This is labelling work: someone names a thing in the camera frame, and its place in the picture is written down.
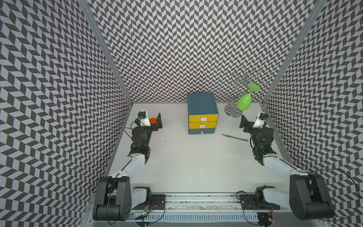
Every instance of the blue drawer cabinet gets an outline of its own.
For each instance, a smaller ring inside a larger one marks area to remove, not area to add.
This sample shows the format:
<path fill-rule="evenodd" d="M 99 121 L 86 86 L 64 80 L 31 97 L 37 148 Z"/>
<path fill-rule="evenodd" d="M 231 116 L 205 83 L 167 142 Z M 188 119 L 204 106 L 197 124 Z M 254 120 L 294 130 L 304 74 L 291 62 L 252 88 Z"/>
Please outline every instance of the blue drawer cabinet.
<path fill-rule="evenodd" d="M 189 134 L 214 133 L 219 116 L 214 94 L 189 93 L 187 99 Z"/>

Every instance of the blue drawer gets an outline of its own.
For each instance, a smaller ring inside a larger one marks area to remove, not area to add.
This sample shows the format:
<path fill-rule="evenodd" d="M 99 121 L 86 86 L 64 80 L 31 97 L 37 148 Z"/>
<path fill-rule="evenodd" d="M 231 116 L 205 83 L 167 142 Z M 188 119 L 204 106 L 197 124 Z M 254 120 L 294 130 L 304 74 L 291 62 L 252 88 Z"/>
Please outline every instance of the blue drawer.
<path fill-rule="evenodd" d="M 214 131 L 216 130 L 216 128 L 211 128 L 211 129 L 189 129 L 189 134 L 190 135 L 194 135 L 194 134 L 211 134 L 214 133 Z"/>

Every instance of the black cable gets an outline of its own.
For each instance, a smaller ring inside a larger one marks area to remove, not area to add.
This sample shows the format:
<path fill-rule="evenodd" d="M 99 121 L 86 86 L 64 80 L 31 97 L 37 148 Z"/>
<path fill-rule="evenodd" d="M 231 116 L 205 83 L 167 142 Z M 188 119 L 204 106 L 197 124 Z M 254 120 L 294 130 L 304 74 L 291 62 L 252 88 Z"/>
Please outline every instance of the black cable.
<path fill-rule="evenodd" d="M 250 223 L 250 222 L 249 222 L 249 220 L 247 220 L 246 215 L 245 215 L 245 205 L 242 205 L 242 204 L 241 204 L 241 206 L 242 206 L 242 210 L 243 210 L 243 217 L 245 218 L 245 220 L 246 220 L 248 223 Z"/>
<path fill-rule="evenodd" d="M 360 199 L 362 198 L 361 197 L 361 195 L 360 195 L 360 190 L 359 190 L 359 188 L 358 188 L 358 183 L 355 181 L 355 180 L 353 180 L 353 178 L 351 178 L 351 176 L 349 176 L 346 172 L 343 172 L 342 170 L 340 170 L 339 168 L 338 169 L 324 169 L 324 170 L 317 170 L 317 171 L 314 171 L 314 173 L 317 173 L 318 171 L 333 171 L 333 170 L 337 170 L 337 171 L 339 171 L 339 172 L 341 172 L 341 173 L 343 173 L 343 174 L 345 174 L 352 182 L 353 182 L 353 184 L 354 184 L 354 186 L 355 186 L 355 189 L 356 189 L 356 191 L 357 191 L 357 193 L 358 193 L 358 199 L 357 199 L 357 201 L 358 201 L 358 205 L 357 205 L 357 207 L 355 207 L 355 208 L 353 208 L 353 210 L 354 210 L 354 212 L 352 212 L 350 215 L 354 215 L 354 213 L 358 213 L 358 208 L 360 208 Z M 337 220 L 335 220 L 335 221 L 342 221 L 342 220 L 344 220 L 344 219 L 347 219 L 347 218 L 349 218 L 350 217 L 350 215 L 349 216 L 346 216 L 346 217 L 333 217 L 333 218 L 336 218 Z M 323 221 L 334 221 L 334 220 L 331 220 L 331 219 L 320 219 L 320 220 L 323 220 Z"/>
<path fill-rule="evenodd" d="M 130 137 L 130 139 L 132 139 L 131 136 L 125 130 L 124 130 L 124 132 L 126 133 L 126 135 L 128 135 Z"/>
<path fill-rule="evenodd" d="M 252 136 L 250 137 L 250 146 L 251 146 L 251 148 L 253 149 L 254 147 L 252 146 L 251 141 L 252 141 Z"/>
<path fill-rule="evenodd" d="M 160 221 L 160 219 L 162 219 L 163 218 L 163 216 L 164 216 L 164 214 L 165 214 L 165 208 L 166 208 L 166 205 L 165 205 L 165 203 L 164 203 L 164 212 L 163 212 L 163 215 L 158 219 L 158 220 L 156 220 L 156 221 L 154 221 L 154 222 L 151 222 L 150 224 L 146 224 L 147 226 L 148 225 L 151 225 L 151 224 L 154 224 L 155 222 L 157 222 L 157 221 Z"/>
<path fill-rule="evenodd" d="M 142 125 L 143 125 L 143 126 L 145 126 L 145 124 L 144 124 L 141 120 L 139 120 L 139 121 L 140 121 L 140 123 L 142 123 Z M 133 129 L 133 128 L 131 128 L 131 125 L 132 125 L 133 123 L 135 123 L 135 121 L 131 122 L 131 124 L 130 124 L 130 129 Z"/>
<path fill-rule="evenodd" d="M 112 193 L 112 190 L 113 190 L 113 186 L 115 185 L 115 182 L 116 182 L 116 178 L 117 176 L 119 175 L 120 173 L 118 173 L 113 181 L 113 183 L 111 184 L 111 188 L 110 188 L 110 194 L 109 194 L 109 199 L 107 201 L 107 210 L 106 210 L 106 216 L 107 216 L 107 222 L 110 224 L 110 225 L 113 225 L 115 224 L 116 221 L 114 221 L 112 224 L 110 223 L 110 220 L 109 220 L 109 204 L 110 204 L 110 198 L 111 198 L 111 193 Z"/>
<path fill-rule="evenodd" d="M 241 199 L 241 198 L 238 198 L 238 196 L 237 196 L 237 194 L 238 193 L 240 193 L 240 192 L 243 192 L 243 193 L 245 193 L 246 195 L 248 195 L 248 196 L 251 196 L 251 197 L 254 197 L 254 195 L 249 195 L 247 192 L 245 192 L 245 191 L 238 191 L 238 192 L 236 192 L 236 197 L 237 197 L 237 199 L 239 200 L 239 199 Z"/>

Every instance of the chrome stand base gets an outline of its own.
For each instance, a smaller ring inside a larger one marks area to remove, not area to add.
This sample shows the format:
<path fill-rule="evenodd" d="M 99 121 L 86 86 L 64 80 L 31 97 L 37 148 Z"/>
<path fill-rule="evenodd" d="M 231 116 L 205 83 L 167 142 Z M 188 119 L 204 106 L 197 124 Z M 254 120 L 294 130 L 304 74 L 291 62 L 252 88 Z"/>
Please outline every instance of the chrome stand base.
<path fill-rule="evenodd" d="M 232 118 L 238 118 L 242 115 L 242 110 L 238 109 L 236 107 L 236 104 L 229 103 L 224 107 L 224 112 L 227 114 L 227 116 Z"/>

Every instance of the wire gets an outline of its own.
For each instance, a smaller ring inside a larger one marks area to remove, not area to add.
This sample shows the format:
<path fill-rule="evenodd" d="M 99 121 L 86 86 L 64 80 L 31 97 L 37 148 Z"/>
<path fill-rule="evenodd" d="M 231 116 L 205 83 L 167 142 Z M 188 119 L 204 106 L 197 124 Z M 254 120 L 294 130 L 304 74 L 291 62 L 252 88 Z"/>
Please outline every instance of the wire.
<path fill-rule="evenodd" d="M 245 218 L 245 220 L 246 220 L 248 223 L 250 223 L 250 222 L 249 222 L 249 220 L 246 218 L 246 215 L 245 215 L 245 205 L 242 205 L 242 204 L 241 204 L 241 206 L 242 206 L 242 210 L 243 210 L 243 217 Z"/>
<path fill-rule="evenodd" d="M 250 137 L 250 146 L 253 149 L 254 147 L 252 146 L 251 140 L 252 140 L 252 137 Z"/>
<path fill-rule="evenodd" d="M 154 209 L 154 207 L 156 205 L 155 201 L 152 201 L 152 202 L 154 202 L 154 205 L 148 205 L 149 207 L 151 207 L 151 210 L 149 212 L 147 212 L 147 215 Z"/>
<path fill-rule="evenodd" d="M 112 224 L 110 223 L 110 220 L 109 220 L 109 204 L 110 204 L 110 198 L 111 198 L 111 193 L 113 191 L 113 186 L 115 185 L 115 182 L 116 182 L 116 178 L 117 176 L 119 175 L 120 173 L 118 173 L 113 181 L 113 183 L 111 184 L 111 188 L 110 188 L 110 194 L 109 194 L 109 199 L 107 201 L 107 210 L 106 210 L 106 216 L 107 216 L 107 222 L 110 224 L 110 225 L 113 225 L 115 224 L 116 221 L 114 221 Z"/>
<path fill-rule="evenodd" d="M 245 191 L 238 191 L 238 192 L 236 192 L 236 197 L 237 197 L 237 199 L 239 200 L 239 199 L 241 199 L 241 198 L 238 198 L 238 196 L 237 196 L 237 194 L 238 193 L 240 193 L 240 192 L 243 192 L 243 193 L 245 193 L 246 195 L 248 195 L 248 196 L 251 196 L 251 197 L 254 197 L 254 195 L 249 195 L 247 192 L 245 192 Z"/>
<path fill-rule="evenodd" d="M 144 124 L 141 120 L 139 120 L 139 121 L 140 121 L 140 123 L 142 123 L 142 125 L 143 125 L 143 126 L 145 126 L 145 124 Z M 131 125 L 132 125 L 133 123 L 135 123 L 135 121 L 131 122 L 131 124 L 130 124 L 130 128 L 131 128 Z M 133 129 L 133 128 L 131 128 L 131 129 Z"/>
<path fill-rule="evenodd" d="M 146 224 L 147 226 L 148 225 L 151 225 L 151 224 L 154 224 L 155 222 L 158 222 L 160 219 L 162 219 L 163 218 L 163 216 L 164 216 L 164 214 L 165 214 L 165 208 L 166 208 L 166 205 L 165 205 L 165 203 L 164 203 L 164 212 L 163 212 L 163 215 L 158 219 L 158 220 L 156 220 L 156 221 L 154 221 L 154 222 L 151 222 L 150 224 Z"/>
<path fill-rule="evenodd" d="M 130 137 L 130 139 L 132 139 L 131 136 L 125 130 L 124 130 L 124 132 L 126 133 L 126 135 L 128 135 Z"/>
<path fill-rule="evenodd" d="M 270 211 L 270 216 L 269 216 L 269 218 L 272 216 L 272 214 L 273 214 L 273 207 L 272 206 L 270 206 L 271 207 L 271 211 Z"/>
<path fill-rule="evenodd" d="M 356 191 L 358 192 L 358 199 L 356 200 L 356 201 L 358 201 L 358 205 L 357 205 L 357 207 L 355 207 L 355 208 L 353 208 L 353 210 L 354 210 L 354 212 L 352 212 L 350 215 L 354 215 L 354 213 L 358 213 L 358 208 L 360 208 L 360 199 L 362 198 L 361 197 L 361 195 L 360 195 L 360 190 L 359 190 L 359 188 L 358 188 L 358 183 L 355 181 L 355 180 L 353 180 L 353 178 L 351 178 L 351 176 L 349 176 L 346 172 L 344 172 L 344 171 L 342 171 L 341 169 L 324 169 L 324 170 L 317 170 L 317 171 L 314 171 L 314 173 L 317 173 L 318 171 L 333 171 L 333 170 L 337 170 L 337 171 L 339 171 L 339 172 L 341 172 L 341 173 L 343 173 L 343 174 L 345 174 L 352 182 L 353 182 L 353 184 L 354 184 L 354 186 L 355 186 L 355 189 L 356 189 Z M 344 220 L 344 219 L 347 219 L 347 218 L 349 218 L 350 217 L 350 215 L 349 216 L 346 216 L 346 217 L 333 217 L 333 218 L 336 218 L 337 220 L 335 220 L 335 221 L 342 221 L 342 220 Z M 320 220 L 323 220 L 323 221 L 334 221 L 334 220 L 332 220 L 332 219 L 320 219 Z"/>

